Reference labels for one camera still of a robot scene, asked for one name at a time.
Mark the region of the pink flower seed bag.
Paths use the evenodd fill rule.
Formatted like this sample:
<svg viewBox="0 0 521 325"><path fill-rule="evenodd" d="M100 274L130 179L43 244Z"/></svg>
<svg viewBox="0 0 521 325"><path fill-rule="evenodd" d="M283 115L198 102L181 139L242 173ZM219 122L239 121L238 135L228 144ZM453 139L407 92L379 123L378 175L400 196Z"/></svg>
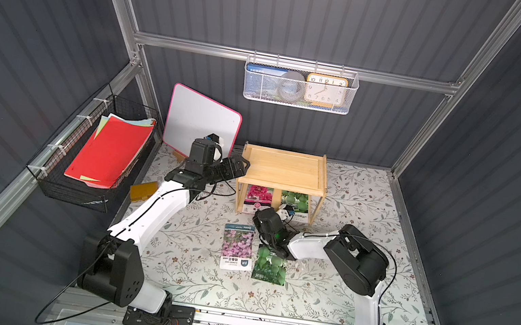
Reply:
<svg viewBox="0 0 521 325"><path fill-rule="evenodd" d="M264 186L250 184L243 202L242 212L255 214L255 212L272 206L274 190Z"/></svg>

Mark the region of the wooden two-tier shelf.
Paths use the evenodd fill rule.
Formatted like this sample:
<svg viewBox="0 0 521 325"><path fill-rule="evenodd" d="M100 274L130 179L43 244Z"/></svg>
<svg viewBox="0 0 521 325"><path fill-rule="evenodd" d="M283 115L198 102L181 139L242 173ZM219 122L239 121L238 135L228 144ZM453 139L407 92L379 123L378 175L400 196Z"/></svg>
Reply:
<svg viewBox="0 0 521 325"><path fill-rule="evenodd" d="M313 197L317 198L316 206L308 211L308 225L314 224L328 195L327 156L262 147L248 142L242 155L251 166L244 177L236 180L235 212L242 212L248 186L258 185L273 188L272 206L275 208L279 207L282 190L307 194L308 206L311 206Z"/></svg>

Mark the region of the purple flower seed bag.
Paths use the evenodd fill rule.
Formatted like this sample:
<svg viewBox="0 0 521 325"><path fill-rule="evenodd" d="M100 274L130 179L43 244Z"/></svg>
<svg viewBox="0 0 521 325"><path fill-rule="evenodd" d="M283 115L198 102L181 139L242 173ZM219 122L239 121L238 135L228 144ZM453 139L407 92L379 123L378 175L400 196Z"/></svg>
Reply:
<svg viewBox="0 0 521 325"><path fill-rule="evenodd" d="M251 225L226 224L223 229L220 268L227 271L253 269L253 242L256 229Z"/></svg>

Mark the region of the green gourd seed bag bottom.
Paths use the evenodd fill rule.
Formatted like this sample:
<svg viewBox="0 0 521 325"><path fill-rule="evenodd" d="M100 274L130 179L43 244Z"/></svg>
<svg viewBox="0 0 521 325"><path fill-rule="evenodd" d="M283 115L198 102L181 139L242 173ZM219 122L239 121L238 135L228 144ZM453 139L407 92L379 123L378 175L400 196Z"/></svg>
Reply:
<svg viewBox="0 0 521 325"><path fill-rule="evenodd" d="M306 223L309 221L311 199L307 194L282 191L280 207L293 213L296 222Z"/></svg>

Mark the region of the green gourd seed bag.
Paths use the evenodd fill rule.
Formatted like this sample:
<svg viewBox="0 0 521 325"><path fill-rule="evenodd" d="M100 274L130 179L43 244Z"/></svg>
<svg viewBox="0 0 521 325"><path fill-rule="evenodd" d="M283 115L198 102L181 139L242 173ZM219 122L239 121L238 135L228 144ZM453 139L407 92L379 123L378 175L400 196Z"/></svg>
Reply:
<svg viewBox="0 0 521 325"><path fill-rule="evenodd" d="M251 278L273 285L284 286L287 261L277 256L268 246L260 245Z"/></svg>
<svg viewBox="0 0 521 325"><path fill-rule="evenodd" d="M293 213L296 222L306 223L309 221L311 199L307 194L282 191L280 207Z"/></svg>

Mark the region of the green gourd seed bag top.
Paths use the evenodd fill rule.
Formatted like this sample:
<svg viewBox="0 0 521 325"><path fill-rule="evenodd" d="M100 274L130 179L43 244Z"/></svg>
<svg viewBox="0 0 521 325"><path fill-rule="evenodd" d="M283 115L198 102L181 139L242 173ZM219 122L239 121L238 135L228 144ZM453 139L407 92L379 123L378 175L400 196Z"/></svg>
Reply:
<svg viewBox="0 0 521 325"><path fill-rule="evenodd" d="M268 246L260 245L251 278L273 285L284 286L287 261L277 256Z"/></svg>

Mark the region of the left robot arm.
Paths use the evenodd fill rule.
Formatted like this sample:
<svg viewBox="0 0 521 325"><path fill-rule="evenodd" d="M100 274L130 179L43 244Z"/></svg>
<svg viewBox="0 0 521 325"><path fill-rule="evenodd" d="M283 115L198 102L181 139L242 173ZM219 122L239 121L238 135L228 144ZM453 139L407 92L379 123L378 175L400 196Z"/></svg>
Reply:
<svg viewBox="0 0 521 325"><path fill-rule="evenodd" d="M173 296L147 281L141 261L145 248L198 195L213 196L206 187L244 177L250 166L241 155L224 157L210 136L195 139L189 156L165 175L153 196L105 233L85 239L76 286L119 307L167 319Z"/></svg>

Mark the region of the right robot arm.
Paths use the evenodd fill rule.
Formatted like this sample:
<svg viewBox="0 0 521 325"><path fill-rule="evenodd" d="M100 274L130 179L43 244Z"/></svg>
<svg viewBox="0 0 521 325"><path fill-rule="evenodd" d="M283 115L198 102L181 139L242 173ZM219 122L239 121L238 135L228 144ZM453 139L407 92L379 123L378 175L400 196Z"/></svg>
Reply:
<svg viewBox="0 0 521 325"><path fill-rule="evenodd" d="M354 293L354 325L384 325L381 300L386 282L386 254L354 225L322 234L293 233L272 208L255 213L253 223L263 245L283 259L328 261Z"/></svg>

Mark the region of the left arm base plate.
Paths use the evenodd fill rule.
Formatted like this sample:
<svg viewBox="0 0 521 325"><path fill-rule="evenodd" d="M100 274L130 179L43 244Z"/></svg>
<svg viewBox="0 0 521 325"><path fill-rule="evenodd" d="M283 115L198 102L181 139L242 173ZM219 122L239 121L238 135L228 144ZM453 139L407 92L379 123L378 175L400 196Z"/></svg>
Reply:
<svg viewBox="0 0 521 325"><path fill-rule="evenodd" d="M122 320L123 325L193 325L196 308L171 304L164 306L160 312L150 314L128 307Z"/></svg>

